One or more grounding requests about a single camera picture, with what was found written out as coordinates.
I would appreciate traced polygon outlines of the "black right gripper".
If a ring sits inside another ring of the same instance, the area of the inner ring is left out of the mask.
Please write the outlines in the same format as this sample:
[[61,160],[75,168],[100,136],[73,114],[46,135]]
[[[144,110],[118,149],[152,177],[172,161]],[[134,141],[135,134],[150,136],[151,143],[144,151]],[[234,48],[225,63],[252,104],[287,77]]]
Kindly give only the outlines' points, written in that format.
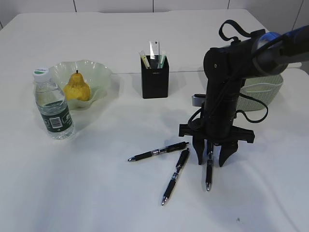
[[253,143],[252,130],[233,125],[241,87],[246,78],[255,74],[252,48],[246,45],[211,48],[204,56],[203,68],[208,79],[204,105],[179,126],[179,136],[191,135],[198,164],[203,162],[205,140],[221,147],[219,166],[238,150],[238,141]]

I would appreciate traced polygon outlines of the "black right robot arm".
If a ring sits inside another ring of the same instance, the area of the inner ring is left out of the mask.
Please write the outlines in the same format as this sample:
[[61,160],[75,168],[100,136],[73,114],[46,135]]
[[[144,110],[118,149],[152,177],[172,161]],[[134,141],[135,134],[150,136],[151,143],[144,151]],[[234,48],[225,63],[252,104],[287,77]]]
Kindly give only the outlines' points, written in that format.
[[239,141],[252,143],[252,130],[233,124],[237,103],[246,79],[268,77],[282,73],[290,63],[309,59],[309,28],[303,26],[285,34],[266,32],[264,29],[246,32],[237,22],[227,20],[239,36],[227,37],[222,30],[219,36],[230,45],[212,47],[205,54],[203,69],[207,88],[201,107],[186,124],[179,126],[179,135],[192,137],[198,163],[204,152],[220,146],[219,164],[238,149]]

